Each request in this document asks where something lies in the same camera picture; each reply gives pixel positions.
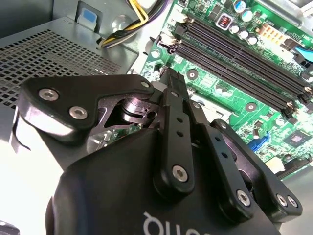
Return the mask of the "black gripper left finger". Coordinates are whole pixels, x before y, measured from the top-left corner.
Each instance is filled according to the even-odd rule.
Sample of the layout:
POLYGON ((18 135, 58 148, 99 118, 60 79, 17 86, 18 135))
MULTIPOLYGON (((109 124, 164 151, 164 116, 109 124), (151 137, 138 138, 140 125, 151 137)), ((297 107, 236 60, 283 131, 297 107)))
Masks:
POLYGON ((189 97, 184 76, 173 69, 160 76, 160 88, 140 75, 30 78, 19 94, 19 119, 38 130, 56 156, 61 148, 87 151, 89 137, 131 124, 161 134, 154 176, 157 190, 169 199, 194 189, 189 97))

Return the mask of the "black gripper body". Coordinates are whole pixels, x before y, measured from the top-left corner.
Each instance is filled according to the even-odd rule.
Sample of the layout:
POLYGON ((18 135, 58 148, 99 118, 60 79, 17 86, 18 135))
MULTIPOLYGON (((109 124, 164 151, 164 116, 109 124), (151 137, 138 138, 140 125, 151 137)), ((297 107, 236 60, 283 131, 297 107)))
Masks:
POLYGON ((159 133, 142 130, 94 152, 60 177, 45 216, 48 235, 277 235, 256 208, 252 219, 230 221, 207 154, 193 147, 195 189, 170 202, 153 184, 159 133))

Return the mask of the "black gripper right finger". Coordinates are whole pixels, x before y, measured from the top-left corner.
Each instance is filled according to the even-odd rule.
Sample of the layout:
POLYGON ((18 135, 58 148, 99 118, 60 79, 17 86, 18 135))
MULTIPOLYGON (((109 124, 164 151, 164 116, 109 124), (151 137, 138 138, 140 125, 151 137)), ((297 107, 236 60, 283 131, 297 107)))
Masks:
POLYGON ((220 119, 209 122, 202 107, 188 97, 184 76, 178 74, 184 109, 191 118, 191 139, 205 150, 219 207, 231 221, 242 223, 261 211, 272 223, 289 222, 303 208, 296 196, 220 119))

